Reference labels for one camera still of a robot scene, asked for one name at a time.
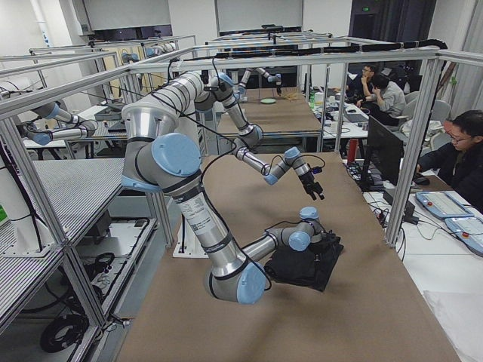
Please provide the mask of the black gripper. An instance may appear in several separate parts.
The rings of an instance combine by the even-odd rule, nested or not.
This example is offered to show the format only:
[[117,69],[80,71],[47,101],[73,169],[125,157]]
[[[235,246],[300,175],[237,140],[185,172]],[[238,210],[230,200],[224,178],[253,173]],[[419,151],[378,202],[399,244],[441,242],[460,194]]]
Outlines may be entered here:
[[321,190],[321,186],[315,181],[315,178],[311,172],[307,172],[300,176],[300,181],[303,184],[304,190],[311,198],[316,201],[317,197],[321,200],[325,199],[324,192]]
[[320,248],[335,247],[340,243],[340,237],[333,232],[324,232],[319,241]]

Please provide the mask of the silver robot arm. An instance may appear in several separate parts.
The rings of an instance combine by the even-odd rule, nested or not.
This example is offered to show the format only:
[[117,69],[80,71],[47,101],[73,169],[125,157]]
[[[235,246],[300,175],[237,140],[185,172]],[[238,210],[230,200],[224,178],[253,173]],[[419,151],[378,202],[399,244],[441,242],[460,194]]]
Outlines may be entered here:
[[175,110],[136,102],[124,107],[122,116],[132,132],[122,184],[174,199],[211,261],[205,276],[211,296],[254,304],[273,281],[325,290],[343,245],[321,224],[315,207],[302,208],[294,226],[269,228],[240,247],[205,191],[198,146],[175,131]]
[[312,169],[305,162],[297,147],[286,151],[284,157],[276,165],[263,163],[251,152],[251,149],[262,140],[263,131],[258,125],[248,122],[238,99],[233,93],[231,78],[224,73],[220,73],[215,77],[208,87],[206,84],[203,84],[199,74],[187,72],[183,76],[168,82],[157,91],[153,91],[150,94],[152,98],[164,106],[163,115],[168,115],[168,111],[174,111],[175,121],[179,118],[178,116],[191,119],[181,105],[174,103],[175,96],[172,95],[174,94],[175,85],[181,85],[182,80],[191,80],[191,78],[188,79],[188,75],[193,75],[195,80],[199,80],[202,84],[202,89],[198,93],[196,93],[197,88],[194,88],[194,91],[191,93],[187,90],[182,91],[183,96],[188,100],[187,106],[194,105],[197,112],[204,112],[206,109],[211,108],[215,101],[219,101],[223,104],[225,111],[228,112],[233,123],[238,128],[238,136],[235,141],[232,141],[230,154],[233,154],[238,160],[260,172],[270,185],[278,182],[289,169],[294,169],[306,193],[313,200],[316,197],[319,197],[321,200],[324,199],[323,188],[315,181]]

